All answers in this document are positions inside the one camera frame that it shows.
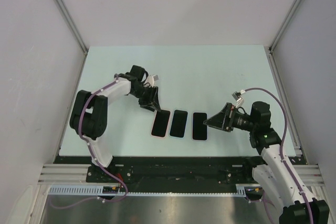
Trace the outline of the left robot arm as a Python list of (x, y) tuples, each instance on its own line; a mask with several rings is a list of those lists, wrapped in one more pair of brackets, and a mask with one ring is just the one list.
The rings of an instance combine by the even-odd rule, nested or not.
[(141, 108), (160, 112), (159, 88), (155, 85), (158, 79), (157, 75), (149, 75), (144, 68), (133, 65), (129, 72), (115, 74), (112, 82), (96, 92), (80, 90), (77, 93), (69, 125), (87, 143), (92, 162), (99, 166), (97, 174), (103, 181), (110, 182), (116, 175), (116, 169), (110, 165), (113, 155), (103, 136), (108, 125), (108, 106), (123, 96), (132, 95)]

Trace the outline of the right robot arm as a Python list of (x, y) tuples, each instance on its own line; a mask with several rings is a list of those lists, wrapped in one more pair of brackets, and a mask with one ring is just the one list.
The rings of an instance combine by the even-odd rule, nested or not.
[(289, 157), (284, 153), (278, 133), (271, 127), (271, 111), (267, 103), (257, 101), (250, 114), (240, 113), (231, 103), (204, 124), (230, 132), (234, 128), (249, 132), (252, 148), (263, 160), (242, 169), (243, 179), (257, 182), (273, 203), (279, 223), (328, 223), (330, 209), (307, 188)]

